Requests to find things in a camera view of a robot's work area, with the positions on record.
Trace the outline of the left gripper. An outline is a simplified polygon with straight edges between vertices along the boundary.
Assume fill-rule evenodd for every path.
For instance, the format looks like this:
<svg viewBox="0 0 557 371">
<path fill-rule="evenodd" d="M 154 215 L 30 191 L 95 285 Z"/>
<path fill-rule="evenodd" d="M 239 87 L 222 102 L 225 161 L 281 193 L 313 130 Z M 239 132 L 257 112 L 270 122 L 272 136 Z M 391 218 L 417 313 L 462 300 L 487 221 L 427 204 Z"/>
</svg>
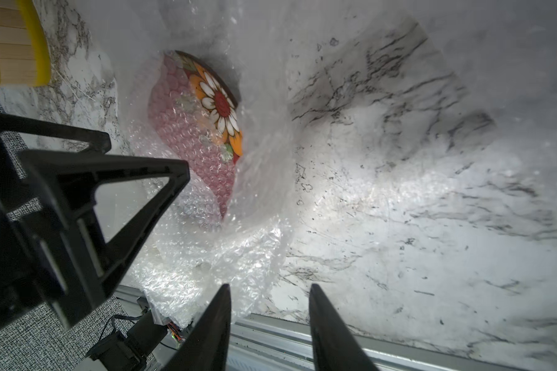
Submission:
<svg viewBox="0 0 557 371">
<path fill-rule="evenodd" d="M 109 134 L 0 113 L 11 131 L 85 142 L 84 152 L 20 159 L 41 209 L 10 220 L 0 199 L 0 330 L 46 302 L 72 327 L 107 301 L 161 217 L 190 182 L 179 159 L 103 155 Z M 0 139 L 0 191 L 19 178 Z"/>
</svg>

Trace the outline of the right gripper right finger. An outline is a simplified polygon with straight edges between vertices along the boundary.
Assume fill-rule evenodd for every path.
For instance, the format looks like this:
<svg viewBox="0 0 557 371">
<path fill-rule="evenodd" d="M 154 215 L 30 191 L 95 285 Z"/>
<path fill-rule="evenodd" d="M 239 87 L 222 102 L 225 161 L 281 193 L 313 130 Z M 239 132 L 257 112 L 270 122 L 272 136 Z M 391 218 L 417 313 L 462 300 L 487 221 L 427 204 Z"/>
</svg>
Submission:
<svg viewBox="0 0 557 371">
<path fill-rule="evenodd" d="M 309 293 L 309 327 L 315 370 L 378 370 L 318 284 Z"/>
</svg>

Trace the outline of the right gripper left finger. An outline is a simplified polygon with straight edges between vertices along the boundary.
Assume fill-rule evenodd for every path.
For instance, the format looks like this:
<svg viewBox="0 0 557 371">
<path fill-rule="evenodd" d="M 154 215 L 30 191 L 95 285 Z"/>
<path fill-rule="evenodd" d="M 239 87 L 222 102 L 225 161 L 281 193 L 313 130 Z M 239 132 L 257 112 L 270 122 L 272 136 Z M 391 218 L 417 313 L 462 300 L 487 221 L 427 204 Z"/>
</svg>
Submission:
<svg viewBox="0 0 557 371">
<path fill-rule="evenodd" d="M 230 333 L 231 290 L 229 284 L 223 284 L 185 343 L 162 369 L 226 370 Z"/>
</svg>

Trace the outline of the red floral plate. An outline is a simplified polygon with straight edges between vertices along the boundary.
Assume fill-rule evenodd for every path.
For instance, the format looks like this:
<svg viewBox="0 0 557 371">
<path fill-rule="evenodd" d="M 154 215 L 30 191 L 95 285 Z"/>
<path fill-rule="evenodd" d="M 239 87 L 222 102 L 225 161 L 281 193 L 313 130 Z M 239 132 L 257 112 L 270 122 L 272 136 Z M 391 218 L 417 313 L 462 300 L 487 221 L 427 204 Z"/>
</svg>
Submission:
<svg viewBox="0 0 557 371">
<path fill-rule="evenodd" d="M 226 83 L 198 58 L 167 53 L 151 91 L 148 114 L 163 142 L 209 187 L 221 216 L 243 156 L 238 102 Z"/>
</svg>

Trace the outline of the bubble dark red plate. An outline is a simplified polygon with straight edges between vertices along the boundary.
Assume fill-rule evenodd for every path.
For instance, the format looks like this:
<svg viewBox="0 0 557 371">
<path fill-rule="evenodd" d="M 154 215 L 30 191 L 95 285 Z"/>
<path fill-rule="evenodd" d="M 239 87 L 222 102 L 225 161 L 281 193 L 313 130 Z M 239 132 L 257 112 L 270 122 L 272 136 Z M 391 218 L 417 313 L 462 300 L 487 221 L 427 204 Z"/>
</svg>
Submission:
<svg viewBox="0 0 557 371">
<path fill-rule="evenodd" d="M 286 59 L 294 2 L 78 1 L 75 6 L 111 62 L 119 128 L 133 155 L 181 159 L 148 114 L 167 53 L 198 58 L 237 99 L 243 156 L 227 213 L 221 216 L 214 194 L 186 161 L 190 182 L 156 224 L 128 276 L 160 322 L 187 326 L 223 284 L 231 289 L 232 316 L 248 315 L 278 277 L 292 230 L 295 140 Z"/>
</svg>

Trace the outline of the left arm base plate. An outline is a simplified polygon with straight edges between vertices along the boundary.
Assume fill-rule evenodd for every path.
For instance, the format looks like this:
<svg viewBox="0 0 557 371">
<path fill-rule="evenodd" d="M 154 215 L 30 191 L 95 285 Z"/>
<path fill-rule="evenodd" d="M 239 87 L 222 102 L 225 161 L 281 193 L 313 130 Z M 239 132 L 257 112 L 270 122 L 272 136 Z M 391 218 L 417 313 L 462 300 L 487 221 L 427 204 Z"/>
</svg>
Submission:
<svg viewBox="0 0 557 371">
<path fill-rule="evenodd" d="M 115 329 L 92 346 L 75 370 L 147 370 L 148 357 L 168 333 L 154 323 L 150 313 L 141 318 L 115 315 L 113 319 L 136 321 L 124 335 Z"/>
</svg>

